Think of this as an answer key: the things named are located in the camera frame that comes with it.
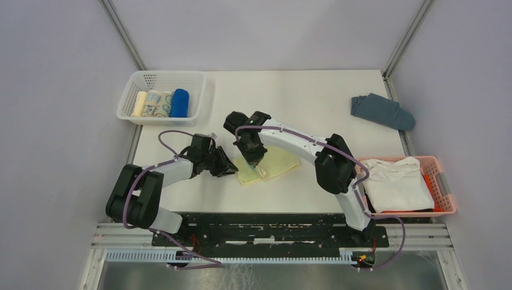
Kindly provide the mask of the green yellow towel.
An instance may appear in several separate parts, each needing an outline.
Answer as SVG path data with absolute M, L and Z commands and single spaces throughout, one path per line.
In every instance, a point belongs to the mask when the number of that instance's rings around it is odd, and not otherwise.
M 275 146 L 268 146 L 257 166 L 250 166 L 243 157 L 232 162 L 238 168 L 236 177 L 241 185 L 275 178 L 301 165 L 299 156 Z

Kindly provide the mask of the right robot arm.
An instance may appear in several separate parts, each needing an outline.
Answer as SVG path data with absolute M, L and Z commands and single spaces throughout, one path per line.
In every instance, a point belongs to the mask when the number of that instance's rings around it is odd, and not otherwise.
M 376 226 L 363 202 L 359 189 L 362 181 L 356 174 L 356 167 L 361 163 L 356 161 L 340 135 L 307 135 L 260 111 L 250 117 L 233 111 L 226 117 L 223 127 L 235 136 L 234 145 L 248 166 L 257 172 L 264 172 L 263 161 L 268 159 L 271 146 L 312 164 L 318 185 L 334 195 L 341 206 L 350 242 L 363 247 L 373 239 Z

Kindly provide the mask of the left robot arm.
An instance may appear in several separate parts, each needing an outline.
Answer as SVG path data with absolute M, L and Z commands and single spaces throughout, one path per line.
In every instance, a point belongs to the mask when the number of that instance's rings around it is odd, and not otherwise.
M 190 230 L 183 217 L 160 206 L 162 190 L 208 171 L 221 178 L 238 168 L 211 135 L 193 134 L 180 152 L 172 151 L 170 160 L 147 167 L 126 164 L 106 203 L 106 215 L 127 228 L 164 231 L 174 245 L 188 242 Z

